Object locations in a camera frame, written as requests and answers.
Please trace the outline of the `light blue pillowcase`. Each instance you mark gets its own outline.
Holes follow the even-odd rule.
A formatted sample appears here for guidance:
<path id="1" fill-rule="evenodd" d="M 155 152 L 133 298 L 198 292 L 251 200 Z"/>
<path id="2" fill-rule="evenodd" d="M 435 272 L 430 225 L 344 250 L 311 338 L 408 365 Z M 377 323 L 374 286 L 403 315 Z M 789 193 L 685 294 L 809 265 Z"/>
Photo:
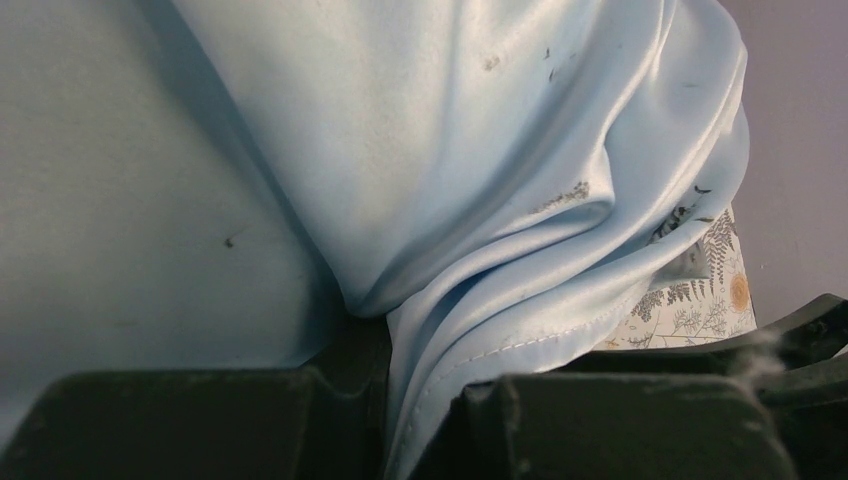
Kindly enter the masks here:
<path id="1" fill-rule="evenodd" d="M 1 448 L 85 370 L 291 367 L 384 318 L 383 465 L 563 366 L 748 162 L 717 1 L 5 1 Z"/>

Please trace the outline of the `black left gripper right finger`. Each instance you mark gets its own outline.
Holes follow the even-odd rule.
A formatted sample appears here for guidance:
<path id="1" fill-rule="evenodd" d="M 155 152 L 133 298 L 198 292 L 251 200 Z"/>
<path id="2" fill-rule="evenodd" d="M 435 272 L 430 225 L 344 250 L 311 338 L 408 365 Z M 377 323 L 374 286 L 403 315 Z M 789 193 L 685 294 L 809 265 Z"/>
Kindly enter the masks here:
<path id="1" fill-rule="evenodd" d="M 510 375 L 467 386 L 416 479 L 793 479 L 767 411 L 711 375 Z"/>

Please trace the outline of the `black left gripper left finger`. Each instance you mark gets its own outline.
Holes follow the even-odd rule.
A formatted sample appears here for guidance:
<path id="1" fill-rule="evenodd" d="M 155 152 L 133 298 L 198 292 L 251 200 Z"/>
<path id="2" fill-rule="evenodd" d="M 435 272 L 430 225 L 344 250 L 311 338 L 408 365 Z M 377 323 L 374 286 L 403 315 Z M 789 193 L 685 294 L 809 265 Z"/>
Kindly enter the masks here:
<path id="1" fill-rule="evenodd" d="M 5 479 L 373 479 L 391 341 L 357 322 L 293 369 L 90 372 L 53 383 Z"/>

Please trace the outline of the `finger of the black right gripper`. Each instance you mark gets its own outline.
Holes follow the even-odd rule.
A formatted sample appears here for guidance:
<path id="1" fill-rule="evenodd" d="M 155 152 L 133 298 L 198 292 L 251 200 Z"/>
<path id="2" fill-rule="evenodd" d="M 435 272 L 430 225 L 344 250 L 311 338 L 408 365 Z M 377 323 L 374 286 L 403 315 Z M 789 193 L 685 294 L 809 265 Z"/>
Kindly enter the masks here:
<path id="1" fill-rule="evenodd" d="M 729 339 L 595 351 L 564 369 L 732 378 L 771 410 L 801 478 L 847 476 L 847 302 L 834 294 L 822 294 L 771 324 Z"/>

